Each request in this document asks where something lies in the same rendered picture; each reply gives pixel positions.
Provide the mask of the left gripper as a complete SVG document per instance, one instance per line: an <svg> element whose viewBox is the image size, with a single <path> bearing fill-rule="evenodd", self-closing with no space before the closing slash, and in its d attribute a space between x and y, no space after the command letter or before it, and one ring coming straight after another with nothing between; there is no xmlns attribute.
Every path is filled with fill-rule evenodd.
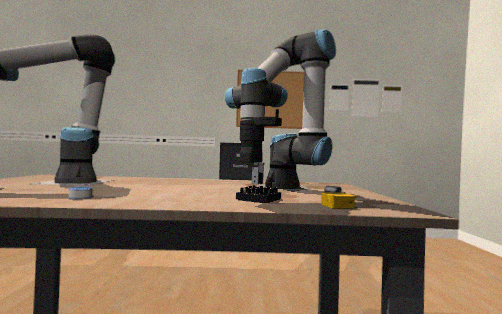
<svg viewBox="0 0 502 314"><path fill-rule="evenodd" d="M282 126L279 109L275 117L265 117L265 106L241 105L240 118L240 162L252 165L252 184L263 184L262 141L264 126Z"/></svg>

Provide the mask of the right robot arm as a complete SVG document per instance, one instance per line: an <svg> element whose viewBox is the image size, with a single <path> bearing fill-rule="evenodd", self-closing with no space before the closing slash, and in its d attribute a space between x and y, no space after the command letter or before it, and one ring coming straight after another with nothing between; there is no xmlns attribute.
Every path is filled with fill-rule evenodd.
<svg viewBox="0 0 502 314"><path fill-rule="evenodd" d="M66 41L0 50L0 80L5 81L16 81L19 68L74 59L84 61L86 76L77 122L61 129L60 165L54 182L63 184L96 182L92 155L99 148L101 105L106 79L115 63L112 47L99 35L81 35Z"/></svg>

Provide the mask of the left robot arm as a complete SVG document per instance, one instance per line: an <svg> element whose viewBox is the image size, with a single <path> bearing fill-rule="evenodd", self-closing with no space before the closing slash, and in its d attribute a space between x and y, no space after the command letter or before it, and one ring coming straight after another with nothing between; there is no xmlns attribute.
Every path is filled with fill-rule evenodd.
<svg viewBox="0 0 502 314"><path fill-rule="evenodd" d="M241 84L226 91L225 102L230 108L240 109L245 104L281 107L287 101L287 90L272 81L289 66L301 64L304 69L303 126L299 136L271 138L265 187L298 189L296 164L324 165L330 159L333 144L324 130L325 75L335 55L334 38L326 29L293 36L258 68L245 69Z"/></svg>

